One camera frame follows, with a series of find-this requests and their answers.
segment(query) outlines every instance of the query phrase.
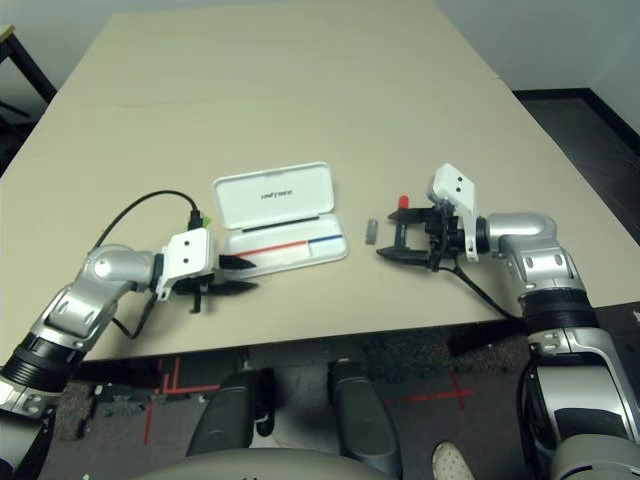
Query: black cable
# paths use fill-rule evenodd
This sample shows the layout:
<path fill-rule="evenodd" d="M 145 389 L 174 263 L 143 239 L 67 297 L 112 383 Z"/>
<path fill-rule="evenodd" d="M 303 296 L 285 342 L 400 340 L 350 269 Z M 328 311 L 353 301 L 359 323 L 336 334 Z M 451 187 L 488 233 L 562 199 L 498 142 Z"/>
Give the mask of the black cable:
<path fill-rule="evenodd" d="M 151 295 L 151 297 L 149 297 L 149 300 L 147 300 L 147 303 L 142 310 L 142 315 L 140 315 L 140 321 L 138 322 L 138 325 L 136 326 L 136 329 L 133 331 L 133 333 L 131 333 L 129 329 L 125 327 L 124 324 L 117 318 L 112 318 L 111 320 L 117 325 L 117 327 L 122 331 L 122 333 L 125 334 L 127 338 L 129 338 L 130 340 L 135 340 L 136 338 L 138 338 L 138 335 L 140 335 L 140 332 L 142 332 L 144 324 L 147 322 L 149 314 L 156 304 L 156 300 L 158 300 L 158 295 L 155 293 Z"/>
<path fill-rule="evenodd" d="M 189 205 L 191 205 L 191 217 L 190 217 L 190 220 L 189 220 L 189 228 L 192 228 L 192 222 L 193 222 L 193 220 L 195 218 L 200 219 L 200 212 L 198 210 L 198 206 L 196 205 L 196 202 L 194 202 L 193 199 L 189 195 L 187 195 L 185 193 L 182 193 L 182 192 L 179 192 L 177 190 L 157 190 L 155 192 L 151 192 L 151 193 L 147 193 L 146 195 L 143 195 L 142 197 L 138 198 L 135 202 L 131 203 L 123 211 L 121 211 L 118 214 L 118 216 L 116 218 L 114 218 L 113 221 L 107 226 L 107 228 L 105 228 L 104 232 L 102 232 L 102 235 L 100 235 L 100 237 L 96 241 L 96 243 L 93 246 L 93 248 L 98 248 L 100 245 L 102 245 L 102 242 L 104 242 L 105 238 L 107 238 L 109 233 L 111 233 L 111 230 L 113 230 L 113 228 L 118 224 L 118 222 L 120 220 L 122 220 L 122 218 L 127 213 L 129 213 L 131 210 L 133 210 L 135 207 L 140 205 L 145 200 L 148 200 L 148 199 L 153 198 L 153 197 L 157 197 L 158 195 L 176 195 L 178 197 L 184 198 L 187 202 L 189 202 Z"/>
<path fill-rule="evenodd" d="M 453 257 L 453 260 L 455 262 L 455 267 L 454 268 L 438 267 L 438 270 L 444 270 L 445 272 L 453 273 L 460 280 L 462 280 L 464 283 L 466 283 L 467 286 L 471 290 L 473 290 L 482 300 L 484 300 L 486 303 L 491 305 L 491 307 L 493 307 L 500 315 L 502 315 L 507 320 L 517 320 L 517 321 L 521 321 L 522 320 L 520 317 L 516 317 L 515 315 L 510 314 L 504 308 L 502 308 L 500 305 L 498 305 L 498 303 L 493 298 L 491 298 L 487 292 L 482 290 L 473 280 L 471 280 L 467 276 L 467 274 L 464 273 L 462 268 L 460 268 L 460 264 L 458 262 L 458 256 L 457 255 Z"/>

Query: open case lid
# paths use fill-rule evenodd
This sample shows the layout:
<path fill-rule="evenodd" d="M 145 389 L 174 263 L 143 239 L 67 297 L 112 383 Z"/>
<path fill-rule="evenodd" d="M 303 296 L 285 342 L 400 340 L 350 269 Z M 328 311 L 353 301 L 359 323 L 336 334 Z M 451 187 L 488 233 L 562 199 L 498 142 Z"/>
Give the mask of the open case lid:
<path fill-rule="evenodd" d="M 334 205 L 331 169 L 324 162 L 222 177 L 212 188 L 228 230 L 316 217 Z"/>

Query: white wall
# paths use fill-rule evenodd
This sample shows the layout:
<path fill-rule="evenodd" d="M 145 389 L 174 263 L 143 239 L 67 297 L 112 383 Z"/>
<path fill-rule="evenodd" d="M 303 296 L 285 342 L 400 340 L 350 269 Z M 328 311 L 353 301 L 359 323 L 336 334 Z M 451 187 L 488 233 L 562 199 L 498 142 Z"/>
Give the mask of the white wall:
<path fill-rule="evenodd" d="M 594 77 L 591 89 L 640 133 L 640 13 L 635 28 Z"/>
<path fill-rule="evenodd" d="M 640 133 L 637 0 L 435 0 L 512 90 L 590 87 Z"/>
<path fill-rule="evenodd" d="M 16 25 L 20 40 L 59 87 L 112 13 L 260 1 L 267 0 L 0 0 L 0 23 Z M 436 3 L 511 89 L 592 86 L 640 131 L 634 55 L 634 46 L 640 49 L 640 1 Z M 10 61 L 0 65 L 0 98 L 36 114 L 44 110 Z"/>
<path fill-rule="evenodd" d="M 581 88 L 640 15 L 637 0 L 436 0 L 512 90 Z"/>

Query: white pen case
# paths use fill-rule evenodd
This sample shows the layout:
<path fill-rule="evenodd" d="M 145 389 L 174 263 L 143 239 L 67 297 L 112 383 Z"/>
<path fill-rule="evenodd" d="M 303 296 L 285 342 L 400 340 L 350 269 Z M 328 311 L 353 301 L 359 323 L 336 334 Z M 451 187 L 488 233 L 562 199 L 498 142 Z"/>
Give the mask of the white pen case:
<path fill-rule="evenodd" d="M 241 279 L 308 267 L 347 256 L 324 162 L 222 177 L 212 184 L 224 227 L 222 253 L 256 265 L 226 270 Z"/>

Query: floor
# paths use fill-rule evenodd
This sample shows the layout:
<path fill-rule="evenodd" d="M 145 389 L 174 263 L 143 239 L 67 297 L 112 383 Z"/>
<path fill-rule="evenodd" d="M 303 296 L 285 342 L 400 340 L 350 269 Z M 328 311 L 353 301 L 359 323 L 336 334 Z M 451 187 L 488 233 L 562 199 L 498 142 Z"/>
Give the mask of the floor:
<path fill-rule="evenodd" d="M 640 243 L 640 159 L 581 100 L 523 104 Z M 640 361 L 636 312 L 640 302 L 598 310 L 630 367 Z M 152 359 L 165 377 L 158 390 L 73 385 L 41 478 L 131 478 L 183 458 L 207 398 L 247 358 L 255 368 L 274 368 L 278 385 L 275 431 L 256 436 L 254 446 L 336 452 L 326 375 L 342 357 L 366 366 L 387 404 L 405 479 L 432 478 L 431 452 L 443 439 L 461 448 L 477 480 L 525 478 L 514 404 L 526 342 L 451 358 L 450 335 L 419 329 Z M 627 372 L 640 392 L 640 372 Z"/>

